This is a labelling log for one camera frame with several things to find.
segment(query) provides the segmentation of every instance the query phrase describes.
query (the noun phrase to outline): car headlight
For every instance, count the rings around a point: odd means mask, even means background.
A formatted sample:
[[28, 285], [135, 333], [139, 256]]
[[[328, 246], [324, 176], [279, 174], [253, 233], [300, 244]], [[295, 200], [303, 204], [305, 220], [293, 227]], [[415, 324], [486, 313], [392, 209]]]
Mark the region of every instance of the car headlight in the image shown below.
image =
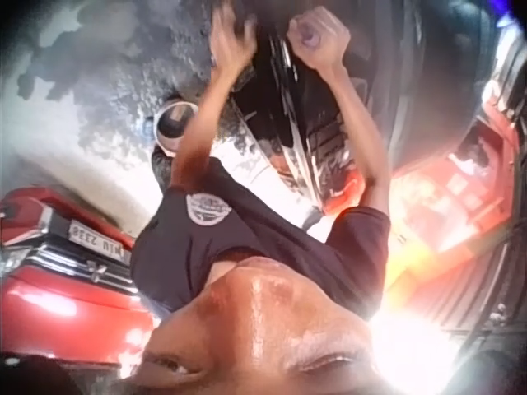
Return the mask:
[[0, 252], [0, 277], [5, 277], [17, 269], [30, 251], [31, 247], [2, 248]]

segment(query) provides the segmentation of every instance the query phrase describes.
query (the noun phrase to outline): white circular logo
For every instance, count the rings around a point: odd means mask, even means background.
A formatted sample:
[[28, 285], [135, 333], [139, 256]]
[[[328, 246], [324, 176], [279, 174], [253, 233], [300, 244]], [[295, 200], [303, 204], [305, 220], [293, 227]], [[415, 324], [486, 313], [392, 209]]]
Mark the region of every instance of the white circular logo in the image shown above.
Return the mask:
[[187, 195], [187, 211], [190, 219], [201, 226], [213, 226], [222, 222], [232, 208], [218, 196], [208, 193]]

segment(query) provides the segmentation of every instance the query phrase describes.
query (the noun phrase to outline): black t-shirt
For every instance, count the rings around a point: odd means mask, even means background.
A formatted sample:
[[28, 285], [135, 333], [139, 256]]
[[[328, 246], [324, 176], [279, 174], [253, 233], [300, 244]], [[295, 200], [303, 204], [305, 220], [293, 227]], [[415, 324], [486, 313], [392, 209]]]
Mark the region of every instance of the black t-shirt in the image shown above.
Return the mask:
[[334, 302], [369, 319], [380, 306], [390, 221], [369, 207], [344, 211], [320, 243], [271, 210], [211, 158], [203, 189], [170, 188], [132, 253], [132, 277], [160, 318], [203, 289], [223, 253], [248, 249], [314, 281]]

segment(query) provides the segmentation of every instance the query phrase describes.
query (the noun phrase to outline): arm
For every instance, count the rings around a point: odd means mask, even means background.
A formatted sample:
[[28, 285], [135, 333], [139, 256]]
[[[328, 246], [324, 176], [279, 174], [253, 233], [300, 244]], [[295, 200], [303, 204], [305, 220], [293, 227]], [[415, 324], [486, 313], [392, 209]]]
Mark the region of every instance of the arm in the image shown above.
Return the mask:
[[198, 112], [187, 125], [172, 162], [171, 186], [194, 189], [199, 185], [208, 166], [223, 106], [236, 79], [256, 52], [254, 21], [245, 23], [242, 38], [236, 37], [235, 21], [228, 2], [214, 10], [210, 45], [216, 66]]
[[391, 180], [388, 154], [343, 66], [343, 55], [351, 39], [348, 29], [331, 12], [317, 7], [291, 21], [288, 38], [296, 56], [320, 74], [338, 103], [355, 149], [357, 168], [366, 184], [361, 206], [388, 214]]

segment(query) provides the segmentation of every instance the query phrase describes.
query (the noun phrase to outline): hand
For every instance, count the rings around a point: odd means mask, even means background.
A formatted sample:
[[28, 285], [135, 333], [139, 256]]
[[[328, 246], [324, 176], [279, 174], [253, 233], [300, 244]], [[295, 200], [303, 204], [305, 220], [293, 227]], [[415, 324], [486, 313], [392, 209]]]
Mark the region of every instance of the hand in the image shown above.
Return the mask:
[[243, 72], [256, 52], [255, 20], [245, 22], [244, 36], [236, 37], [236, 17], [229, 2], [212, 14], [211, 52], [215, 62], [213, 75], [236, 78]]
[[342, 67], [351, 35], [334, 14], [317, 7], [291, 21], [287, 38], [295, 55], [325, 78]]

